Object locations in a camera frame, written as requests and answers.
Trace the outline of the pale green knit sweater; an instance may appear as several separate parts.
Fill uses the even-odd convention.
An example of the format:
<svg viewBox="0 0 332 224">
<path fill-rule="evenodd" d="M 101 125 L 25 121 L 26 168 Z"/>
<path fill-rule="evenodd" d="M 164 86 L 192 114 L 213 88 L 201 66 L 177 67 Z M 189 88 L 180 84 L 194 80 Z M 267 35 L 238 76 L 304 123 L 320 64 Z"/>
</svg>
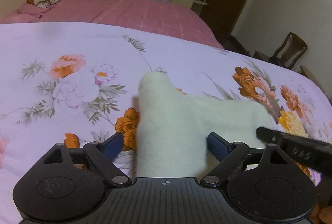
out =
<svg viewBox="0 0 332 224">
<path fill-rule="evenodd" d="M 260 126 L 273 127 L 259 103 L 184 95 L 158 72 L 140 80 L 138 104 L 138 177 L 200 178 L 217 164 L 206 142 L 211 132 L 229 142 L 263 148 L 255 131 Z"/>
</svg>

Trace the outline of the floral lilac bed sheet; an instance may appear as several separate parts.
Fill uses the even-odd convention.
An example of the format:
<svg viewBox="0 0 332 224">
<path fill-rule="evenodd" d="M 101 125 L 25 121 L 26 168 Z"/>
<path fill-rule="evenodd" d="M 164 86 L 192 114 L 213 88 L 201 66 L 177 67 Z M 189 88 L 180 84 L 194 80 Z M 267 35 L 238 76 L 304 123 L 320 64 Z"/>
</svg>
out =
<svg viewBox="0 0 332 224">
<path fill-rule="evenodd" d="M 1 25 L 1 223 L 19 223 L 19 179 L 56 143 L 123 135 L 115 165 L 136 177 L 138 86 L 165 74 L 181 93 L 261 104 L 272 129 L 331 142 L 331 104 L 294 71 L 224 49 L 92 23 Z"/>
</svg>

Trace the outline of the dark wooden chair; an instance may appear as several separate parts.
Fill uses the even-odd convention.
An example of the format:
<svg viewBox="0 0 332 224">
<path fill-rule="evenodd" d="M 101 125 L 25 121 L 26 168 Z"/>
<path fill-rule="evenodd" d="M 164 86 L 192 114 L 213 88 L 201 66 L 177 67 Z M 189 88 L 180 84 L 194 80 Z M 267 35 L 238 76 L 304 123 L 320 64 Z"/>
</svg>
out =
<svg viewBox="0 0 332 224">
<path fill-rule="evenodd" d="M 272 56 L 255 51 L 253 58 L 292 70 L 298 60 L 306 53 L 308 46 L 297 34 L 289 32 L 282 45 Z"/>
</svg>

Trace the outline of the pink checked bed cover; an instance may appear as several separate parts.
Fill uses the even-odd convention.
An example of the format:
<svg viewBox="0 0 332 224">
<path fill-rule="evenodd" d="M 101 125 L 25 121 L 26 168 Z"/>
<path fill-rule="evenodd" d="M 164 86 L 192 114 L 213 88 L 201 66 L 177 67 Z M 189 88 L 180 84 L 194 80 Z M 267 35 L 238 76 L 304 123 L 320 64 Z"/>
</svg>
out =
<svg viewBox="0 0 332 224">
<path fill-rule="evenodd" d="M 221 48 L 192 10 L 152 0 L 60 0 L 47 8 L 26 3 L 1 23 L 86 22 L 137 29 Z"/>
</svg>

